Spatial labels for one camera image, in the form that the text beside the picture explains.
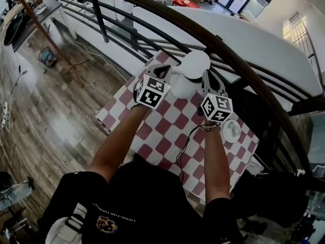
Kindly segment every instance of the black t-shirt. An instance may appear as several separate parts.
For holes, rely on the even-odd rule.
[[[235,239],[241,238],[228,199],[211,201],[201,218],[188,203],[178,176],[130,163],[119,168],[109,184],[94,172],[64,175],[40,220],[39,243],[45,243],[57,220],[72,215],[77,203],[87,209],[82,243],[210,237],[239,243]]]

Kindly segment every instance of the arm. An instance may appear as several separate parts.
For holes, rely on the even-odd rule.
[[[214,127],[205,137],[204,176],[206,202],[217,198],[230,199],[230,174],[220,127]]]
[[[123,162],[148,109],[146,106],[137,106],[130,111],[99,147],[89,171],[99,173],[107,182],[110,181]]]

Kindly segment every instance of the checkered tablecloth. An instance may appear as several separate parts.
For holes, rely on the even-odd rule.
[[[135,104],[133,87],[143,76],[146,68],[161,63],[171,66],[177,65],[176,61],[164,52],[159,51],[146,63],[141,74],[137,78],[132,77],[98,113],[97,118],[107,132],[113,130]],[[204,117],[197,114],[201,102],[202,96],[199,91],[189,100],[178,99],[169,92],[158,108],[150,110],[142,122],[131,145],[131,150],[145,158],[149,163],[180,175],[181,170],[176,163],[176,156],[180,149],[183,149],[191,130],[204,122]],[[241,126],[238,142],[229,143],[225,141],[222,133],[221,138],[230,164],[232,189],[255,152],[258,138],[235,113],[232,114],[231,119],[237,120]],[[197,129],[191,135],[181,160],[184,171],[184,188],[202,200],[205,200],[204,147],[205,131]]]

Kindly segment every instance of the window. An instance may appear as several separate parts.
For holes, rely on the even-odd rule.
[[[265,0],[251,0],[243,11],[249,11],[256,18],[267,5]]]

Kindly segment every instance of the bag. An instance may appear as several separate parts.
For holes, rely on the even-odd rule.
[[[87,209],[77,204],[70,217],[57,220],[49,230],[45,244],[81,244]]]

